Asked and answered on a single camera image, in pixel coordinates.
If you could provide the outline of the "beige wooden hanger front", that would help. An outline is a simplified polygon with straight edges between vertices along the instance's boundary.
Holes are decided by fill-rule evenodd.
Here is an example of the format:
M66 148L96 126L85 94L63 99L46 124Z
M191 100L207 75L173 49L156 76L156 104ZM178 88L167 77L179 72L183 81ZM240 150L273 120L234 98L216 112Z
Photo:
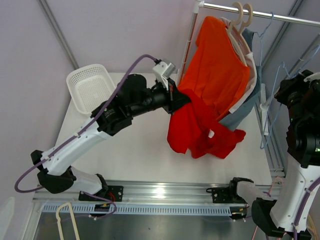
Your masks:
M251 51L242 33L245 28L252 23L253 7L249 3L242 5L238 1L234 2L232 6L238 10L238 18L229 23L226 33L239 60L247 67L248 65L245 56L247 56ZM247 21L243 20L244 9L248 11Z

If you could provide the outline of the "orange t shirt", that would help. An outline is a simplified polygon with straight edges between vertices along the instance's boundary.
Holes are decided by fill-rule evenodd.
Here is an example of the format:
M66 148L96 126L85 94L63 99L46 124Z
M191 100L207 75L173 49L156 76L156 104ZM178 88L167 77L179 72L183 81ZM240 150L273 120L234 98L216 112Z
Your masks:
M213 16L203 20L195 44L196 52L178 88L192 90L220 121L244 95L250 68L235 53L226 24Z

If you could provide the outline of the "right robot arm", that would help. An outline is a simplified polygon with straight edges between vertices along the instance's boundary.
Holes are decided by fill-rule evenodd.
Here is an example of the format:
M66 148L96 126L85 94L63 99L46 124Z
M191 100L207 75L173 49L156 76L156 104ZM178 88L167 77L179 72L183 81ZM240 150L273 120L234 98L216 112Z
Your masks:
M309 240L307 218L320 188L320 74L304 70L280 83L275 99L287 106L287 171L277 199L247 178L230 181L227 196L251 207L253 222L269 237Z

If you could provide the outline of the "white t shirt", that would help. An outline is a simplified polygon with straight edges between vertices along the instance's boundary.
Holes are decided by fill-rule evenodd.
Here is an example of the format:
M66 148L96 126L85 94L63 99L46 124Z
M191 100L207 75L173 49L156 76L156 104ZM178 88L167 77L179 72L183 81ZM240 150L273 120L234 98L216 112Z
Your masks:
M256 94L255 90L256 90L256 87L258 87L258 74L256 70L255 60L254 60L254 54L252 52L253 35L254 33L249 29L246 29L243 33L243 36L247 41L247 44L249 45L249 48L251 50L251 52L247 56L245 56L247 66L249 68L249 80L246 83L244 92L240 97L240 99L236 103L233 103L229 108L228 111L231 114L235 114L236 112L239 112L243 108L248 108L247 105L249 104L253 96Z

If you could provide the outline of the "grey blue t shirt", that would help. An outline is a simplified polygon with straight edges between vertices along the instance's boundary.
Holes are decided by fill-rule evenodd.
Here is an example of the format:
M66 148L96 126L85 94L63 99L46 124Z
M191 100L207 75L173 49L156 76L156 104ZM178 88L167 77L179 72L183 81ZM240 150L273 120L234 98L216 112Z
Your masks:
M232 30L233 37L238 44L245 57L247 66L249 67L250 79L245 88L245 92L241 99L231 107L231 112L219 121L220 124L234 131L239 124L252 111L261 93L261 67L256 65L254 55L252 53L252 41L254 33L248 29L239 33L236 29Z

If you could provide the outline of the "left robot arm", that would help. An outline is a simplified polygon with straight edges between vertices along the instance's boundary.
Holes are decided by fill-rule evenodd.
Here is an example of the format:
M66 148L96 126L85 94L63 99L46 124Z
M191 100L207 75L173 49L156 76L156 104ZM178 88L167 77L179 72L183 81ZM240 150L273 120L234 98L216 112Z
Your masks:
M191 102L180 92L172 79L169 88L159 81L151 88L141 74L130 74L118 89L108 106L100 104L75 134L75 139L58 152L35 150L31 159L39 172L39 184L52 194L71 188L89 193L95 200L107 197L109 187L100 174L88 174L72 167L72 164L96 144L116 135L132 124L133 118L159 108L173 114Z

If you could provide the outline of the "red t shirt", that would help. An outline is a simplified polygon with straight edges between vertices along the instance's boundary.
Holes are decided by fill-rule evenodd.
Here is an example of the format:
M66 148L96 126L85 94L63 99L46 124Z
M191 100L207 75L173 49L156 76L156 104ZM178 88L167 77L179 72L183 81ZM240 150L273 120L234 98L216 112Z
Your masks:
M184 89L191 102L177 110L168 126L167 142L176 153L190 150L194 159L210 154L225 159L246 136L240 129L229 130L220 124L214 111L192 90Z

